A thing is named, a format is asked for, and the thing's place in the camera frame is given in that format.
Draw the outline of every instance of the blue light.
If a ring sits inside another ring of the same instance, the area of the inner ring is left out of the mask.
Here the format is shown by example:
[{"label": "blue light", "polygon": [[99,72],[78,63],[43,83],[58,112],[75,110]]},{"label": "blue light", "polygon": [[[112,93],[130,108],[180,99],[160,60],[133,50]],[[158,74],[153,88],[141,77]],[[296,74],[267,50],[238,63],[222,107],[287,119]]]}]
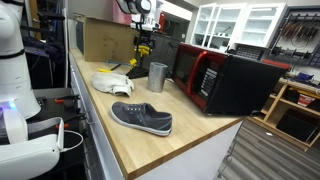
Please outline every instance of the blue light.
[{"label": "blue light", "polygon": [[12,110],[17,110],[17,107],[16,107],[16,105],[14,104],[14,102],[9,101],[9,106],[10,106],[10,108],[11,108]]}]

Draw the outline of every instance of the microwave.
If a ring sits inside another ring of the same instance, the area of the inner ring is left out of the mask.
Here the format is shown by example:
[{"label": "microwave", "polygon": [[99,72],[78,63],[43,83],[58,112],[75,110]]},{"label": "microwave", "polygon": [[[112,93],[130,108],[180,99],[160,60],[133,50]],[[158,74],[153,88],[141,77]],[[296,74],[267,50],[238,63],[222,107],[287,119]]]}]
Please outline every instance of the microwave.
[{"label": "microwave", "polygon": [[206,114],[259,113],[286,69],[180,44],[172,80]]}]

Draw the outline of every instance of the microwave control panel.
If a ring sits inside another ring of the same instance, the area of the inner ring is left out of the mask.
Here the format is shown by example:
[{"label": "microwave control panel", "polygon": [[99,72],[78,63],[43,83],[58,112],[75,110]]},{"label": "microwave control panel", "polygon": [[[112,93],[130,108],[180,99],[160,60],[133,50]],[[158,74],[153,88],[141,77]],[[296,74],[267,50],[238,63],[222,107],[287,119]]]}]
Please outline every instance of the microwave control panel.
[{"label": "microwave control panel", "polygon": [[214,85],[214,82],[217,77],[217,72],[207,68],[206,73],[204,75],[202,84],[201,84],[201,90],[200,90],[200,95],[207,100],[209,97],[209,94],[212,90],[212,87]]}]

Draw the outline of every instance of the white cabinet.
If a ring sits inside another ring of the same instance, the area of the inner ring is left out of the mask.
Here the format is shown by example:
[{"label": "white cabinet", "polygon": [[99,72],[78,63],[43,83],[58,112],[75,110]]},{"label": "white cabinet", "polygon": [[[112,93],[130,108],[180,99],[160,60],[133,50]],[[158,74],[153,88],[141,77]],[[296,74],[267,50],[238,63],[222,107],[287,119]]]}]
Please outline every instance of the white cabinet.
[{"label": "white cabinet", "polygon": [[237,37],[245,8],[246,3],[200,6],[190,43],[225,51]]},{"label": "white cabinet", "polygon": [[236,43],[268,48],[285,9],[285,3],[249,5]]}]

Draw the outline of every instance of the gray floor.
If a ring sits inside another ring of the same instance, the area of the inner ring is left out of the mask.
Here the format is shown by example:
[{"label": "gray floor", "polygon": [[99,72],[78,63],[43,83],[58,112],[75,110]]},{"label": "gray floor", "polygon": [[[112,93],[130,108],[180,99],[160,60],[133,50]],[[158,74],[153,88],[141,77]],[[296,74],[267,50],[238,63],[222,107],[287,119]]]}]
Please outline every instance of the gray floor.
[{"label": "gray floor", "polygon": [[215,180],[320,179],[320,141],[307,152],[245,120]]}]

